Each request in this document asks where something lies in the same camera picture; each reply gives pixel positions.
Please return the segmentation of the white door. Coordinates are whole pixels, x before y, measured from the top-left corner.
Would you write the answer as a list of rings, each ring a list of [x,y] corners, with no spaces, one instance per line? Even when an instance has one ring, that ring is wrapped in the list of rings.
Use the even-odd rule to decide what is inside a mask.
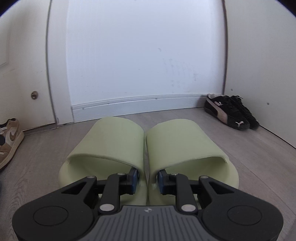
[[[1,122],[17,118],[24,130],[55,123],[46,49],[50,3],[17,1],[1,16]]]

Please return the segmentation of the light green slide sandal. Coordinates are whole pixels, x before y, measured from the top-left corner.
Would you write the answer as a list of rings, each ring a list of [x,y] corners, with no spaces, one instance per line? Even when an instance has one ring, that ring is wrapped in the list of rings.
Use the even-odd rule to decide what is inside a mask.
[[[147,180],[144,173],[144,130],[125,118],[98,120],[63,163],[58,181],[65,187],[86,176],[106,180],[112,174],[139,173],[136,192],[121,196],[123,205],[146,205]]]

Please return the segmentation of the tan Nike sneaker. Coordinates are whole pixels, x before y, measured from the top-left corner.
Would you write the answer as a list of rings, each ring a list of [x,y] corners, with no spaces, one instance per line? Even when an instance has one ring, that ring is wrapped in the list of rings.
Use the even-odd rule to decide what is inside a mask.
[[[0,168],[2,169],[11,161],[24,139],[24,133],[16,118],[10,118],[5,123],[1,124],[0,138]]]

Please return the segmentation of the brass door stopper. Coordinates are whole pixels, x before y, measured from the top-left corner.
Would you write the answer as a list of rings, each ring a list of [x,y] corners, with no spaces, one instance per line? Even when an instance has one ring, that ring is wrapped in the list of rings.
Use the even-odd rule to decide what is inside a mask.
[[[38,94],[37,91],[33,91],[33,92],[31,93],[31,98],[32,98],[33,100],[37,99],[38,96],[39,96],[39,94]]]

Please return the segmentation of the black puma sneaker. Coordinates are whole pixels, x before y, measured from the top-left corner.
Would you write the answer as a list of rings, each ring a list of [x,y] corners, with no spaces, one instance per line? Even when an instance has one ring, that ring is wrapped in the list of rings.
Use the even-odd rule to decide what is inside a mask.
[[[234,106],[240,111],[240,113],[247,119],[250,124],[250,129],[256,130],[259,128],[259,122],[252,115],[250,110],[242,103],[242,97],[238,95],[233,95],[230,97]]]
[[[223,124],[236,130],[245,131],[250,128],[249,121],[227,95],[208,94],[204,110]]]

